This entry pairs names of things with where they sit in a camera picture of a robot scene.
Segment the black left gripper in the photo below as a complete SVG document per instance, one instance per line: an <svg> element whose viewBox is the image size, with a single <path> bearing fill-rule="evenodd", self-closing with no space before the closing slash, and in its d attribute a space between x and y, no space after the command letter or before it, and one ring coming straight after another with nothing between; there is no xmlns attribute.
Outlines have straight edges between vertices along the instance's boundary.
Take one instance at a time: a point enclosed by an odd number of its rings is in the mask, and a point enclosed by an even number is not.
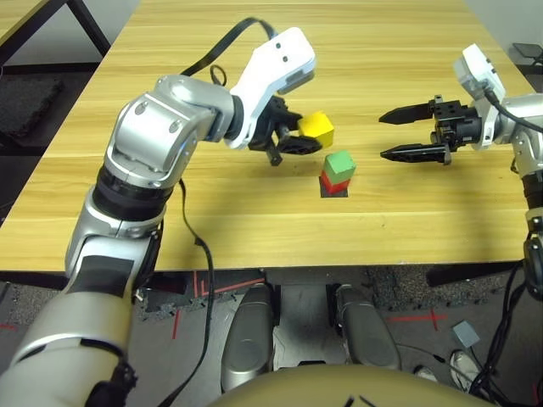
<svg viewBox="0 0 543 407"><path fill-rule="evenodd" d="M301 118L301 114L288 110L283 98L272 96L257 120L249 149L265 152L271 166L281 164L283 158L280 153L307 155L320 151L322 144L314 137L289 137L291 131L298 129ZM278 143L272 139L274 132L278 135Z"/></svg>

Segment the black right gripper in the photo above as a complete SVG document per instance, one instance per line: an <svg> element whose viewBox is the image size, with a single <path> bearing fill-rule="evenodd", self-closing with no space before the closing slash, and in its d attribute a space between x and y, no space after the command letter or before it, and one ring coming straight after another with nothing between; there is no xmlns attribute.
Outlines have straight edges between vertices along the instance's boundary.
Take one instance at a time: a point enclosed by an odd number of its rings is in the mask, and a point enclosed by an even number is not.
<svg viewBox="0 0 543 407"><path fill-rule="evenodd" d="M384 150L380 157L404 163L451 163L451 154L458 148L477 143L481 137L482 120L476 108L459 100L444 101L436 95L429 103L399 107L383 114L378 121L404 125L434 118L431 144L404 144Z"/></svg>

